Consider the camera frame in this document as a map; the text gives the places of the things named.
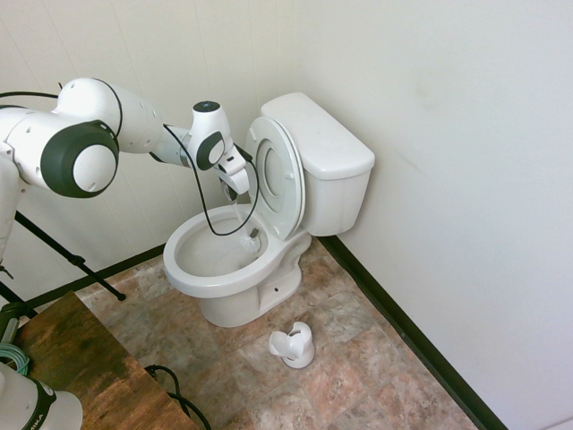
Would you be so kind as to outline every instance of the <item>brown tile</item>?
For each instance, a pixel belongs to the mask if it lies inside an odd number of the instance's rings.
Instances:
[[[434,393],[442,409],[451,413],[452,410],[459,408],[457,403],[451,398],[448,392],[441,386],[430,371],[422,364],[420,360],[410,365],[410,368],[416,372],[422,384],[427,390]]]
[[[181,372],[180,375],[177,376],[181,393],[199,408],[213,427],[223,426],[244,408],[243,395],[226,361],[218,361],[197,374]]]
[[[370,391],[407,368],[392,342],[376,325],[345,343],[340,350]]]
[[[384,318],[380,319],[378,321],[378,324],[384,330],[386,336],[388,336],[389,339],[392,340],[392,343],[394,344],[398,352],[402,354],[402,357],[408,363],[420,362],[414,351],[412,351],[412,349],[410,349],[410,347],[407,346],[402,337],[398,334],[398,332],[394,329],[394,327],[392,327],[392,325],[386,319]]]
[[[315,358],[298,381],[326,423],[367,395],[352,366],[338,353]]]
[[[344,281],[320,258],[303,268],[303,280],[298,289],[308,306],[320,302],[346,289]]]
[[[246,409],[241,409],[218,430],[256,430],[252,423],[249,412]]]
[[[336,294],[312,312],[335,345],[342,345],[375,324],[350,292]]]
[[[184,327],[177,331],[159,334],[164,361],[158,363],[174,371],[184,370],[195,374],[220,360],[218,346],[208,327]]]
[[[456,408],[451,412],[451,416],[459,424],[461,430],[477,430],[477,427],[472,420],[467,417],[466,412],[464,412],[458,405],[456,405]]]
[[[447,417],[446,420],[434,430],[461,430],[461,427],[453,418]]]
[[[343,276],[342,279],[345,281],[348,289],[353,292],[355,295],[356,301],[360,304],[361,307],[370,314],[370,316],[374,319],[374,321],[383,320],[384,317],[380,313],[378,309],[372,304],[372,302],[364,295],[362,290],[356,285],[355,281],[350,278],[350,275],[347,275],[348,279],[345,279]]]
[[[155,297],[145,305],[158,333],[169,333],[184,327],[195,327],[201,322],[204,322],[205,327],[208,327],[207,320],[199,308],[199,300],[176,289]]]
[[[238,349],[226,360],[246,401],[255,400],[273,390],[291,375],[282,360],[270,354],[269,334]]]
[[[319,430],[322,426],[311,402],[295,382],[279,385],[247,409],[257,430]]]
[[[294,293],[283,303],[267,312],[266,316],[267,321],[269,322],[269,328],[272,331],[283,331],[283,327],[286,323],[297,321],[297,319],[301,317],[308,310],[308,308],[308,305],[301,297],[301,295]]]
[[[219,327],[210,322],[209,327],[221,352],[226,355],[266,333],[269,328],[269,322],[265,314],[240,327]]]
[[[304,267],[309,265],[311,262],[324,257],[325,255],[329,255],[329,252],[324,246],[322,246],[319,239],[313,236],[311,246],[301,255],[301,259],[299,260],[298,264],[301,267]]]
[[[133,308],[103,322],[119,343],[135,358],[147,356],[158,337],[145,308]]]
[[[134,278],[137,280],[141,297],[144,300],[151,300],[173,289],[163,269],[162,255],[135,268]]]
[[[93,284],[81,292],[81,299],[88,298],[91,302],[91,312],[105,325],[119,314],[135,310],[142,306],[137,280],[130,278],[113,284],[120,293],[125,294],[125,300],[119,301],[112,293]]]
[[[329,430],[393,430],[378,409],[376,402],[367,397],[338,417]]]
[[[219,361],[218,345],[196,298],[173,289],[146,303],[163,351],[163,366],[197,373]]]
[[[448,415],[438,395],[411,371],[396,376],[372,397],[396,430],[431,430]]]

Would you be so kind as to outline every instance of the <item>toilet lid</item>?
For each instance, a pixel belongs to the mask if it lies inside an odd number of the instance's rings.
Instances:
[[[271,231],[286,239],[301,223],[304,215],[304,173],[298,151],[288,132],[275,120],[260,117],[254,120],[245,143],[257,167],[261,194],[255,210],[267,220]],[[251,201],[257,182],[249,174]]]

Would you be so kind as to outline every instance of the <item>white toilet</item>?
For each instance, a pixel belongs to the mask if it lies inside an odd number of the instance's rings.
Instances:
[[[259,252],[241,247],[240,232],[213,235],[199,214],[175,231],[163,253],[169,282],[198,297],[205,318],[221,327],[246,324],[296,292],[298,260],[311,235],[337,235],[355,224],[374,165],[374,154],[302,93],[265,104],[245,149],[260,177],[261,193],[247,224],[249,231],[260,231]],[[249,180],[254,202],[250,168]],[[245,219],[252,206],[238,208]],[[217,231],[239,223],[231,206],[209,215]]]

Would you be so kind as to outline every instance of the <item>small white object on floor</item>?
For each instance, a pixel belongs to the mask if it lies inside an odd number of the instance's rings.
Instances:
[[[273,331],[269,338],[269,351],[282,357],[283,362],[294,369],[307,367],[314,358],[311,328],[304,322],[295,322],[288,334]]]

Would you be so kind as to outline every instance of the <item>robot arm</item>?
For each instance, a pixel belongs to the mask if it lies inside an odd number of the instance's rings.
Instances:
[[[113,181],[119,151],[214,168],[237,194],[248,191],[246,163],[218,103],[196,104],[190,131],[169,129],[147,100],[90,78],[67,83],[51,113],[0,106],[0,262],[23,183],[93,197]]]

